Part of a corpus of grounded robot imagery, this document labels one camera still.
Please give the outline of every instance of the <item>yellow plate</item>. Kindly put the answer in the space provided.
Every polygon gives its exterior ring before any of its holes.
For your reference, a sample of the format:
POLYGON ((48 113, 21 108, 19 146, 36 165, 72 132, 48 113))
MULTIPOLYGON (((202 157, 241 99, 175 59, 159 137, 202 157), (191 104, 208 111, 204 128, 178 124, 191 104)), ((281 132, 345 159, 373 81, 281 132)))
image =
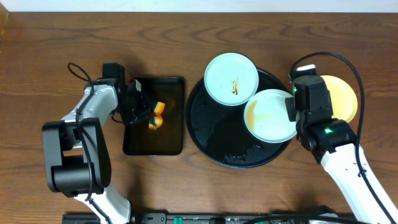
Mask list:
POLYGON ((332 118, 350 122, 358 109, 358 101, 354 90, 342 79, 331 76, 321 76, 330 92, 331 105, 333 107, 332 118))

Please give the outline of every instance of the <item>rectangular black tray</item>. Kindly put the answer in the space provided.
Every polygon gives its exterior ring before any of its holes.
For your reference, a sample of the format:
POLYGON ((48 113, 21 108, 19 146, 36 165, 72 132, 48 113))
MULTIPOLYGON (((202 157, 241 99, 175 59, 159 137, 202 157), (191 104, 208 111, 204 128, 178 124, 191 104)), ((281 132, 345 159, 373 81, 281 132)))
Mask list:
POLYGON ((163 124, 156 130, 148 122, 126 126, 123 152, 129 156, 175 156, 182 151, 184 80, 171 78, 136 78, 152 101, 165 103, 163 124))

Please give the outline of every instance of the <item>wood grain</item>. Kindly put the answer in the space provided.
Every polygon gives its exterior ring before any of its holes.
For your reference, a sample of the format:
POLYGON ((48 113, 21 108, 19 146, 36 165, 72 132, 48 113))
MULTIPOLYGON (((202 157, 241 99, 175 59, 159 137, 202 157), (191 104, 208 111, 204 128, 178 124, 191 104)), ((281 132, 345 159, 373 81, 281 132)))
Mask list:
MULTIPOLYGON (((398 202, 397 14, 12 13, 0 54, 0 222, 60 223, 80 202, 47 187, 41 127, 77 104, 85 83, 66 68, 75 62, 94 78, 105 62, 135 75, 181 76, 186 95, 208 62, 225 52, 247 55, 289 85, 301 56, 334 51, 359 70, 366 92, 361 144, 380 182, 398 202)), ((346 80, 333 58, 312 60, 318 71, 346 80)), ((351 122, 356 129, 358 116, 351 122)), ((141 212, 267 213, 327 205, 350 212, 336 184, 299 143, 271 163, 230 169, 202 154, 184 130, 178 156, 125 156, 124 127, 108 122, 104 136, 113 183, 141 212)))

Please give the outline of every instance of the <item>white plate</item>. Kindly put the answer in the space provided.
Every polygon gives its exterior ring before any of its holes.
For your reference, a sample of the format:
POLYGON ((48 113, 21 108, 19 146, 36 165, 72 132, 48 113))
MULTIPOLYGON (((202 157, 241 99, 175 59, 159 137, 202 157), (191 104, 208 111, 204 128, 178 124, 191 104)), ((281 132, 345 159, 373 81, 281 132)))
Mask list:
POLYGON ((217 102, 236 106, 247 102, 259 85, 256 66, 245 56, 226 53, 215 57, 205 71, 205 86, 217 102))
POLYGON ((290 122, 282 90, 264 90, 255 94, 244 108, 244 122, 256 138, 270 143, 284 142, 296 135, 296 122, 290 122))

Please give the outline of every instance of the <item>green light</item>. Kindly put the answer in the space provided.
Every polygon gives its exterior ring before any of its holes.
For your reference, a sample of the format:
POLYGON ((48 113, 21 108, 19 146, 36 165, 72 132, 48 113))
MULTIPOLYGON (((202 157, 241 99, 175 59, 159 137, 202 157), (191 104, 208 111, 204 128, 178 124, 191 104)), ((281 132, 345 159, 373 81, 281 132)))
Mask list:
POLYGON ((326 132, 327 134, 329 134, 329 133, 332 133, 333 131, 330 130, 330 129, 328 129, 328 128, 325 128, 325 132, 326 132))

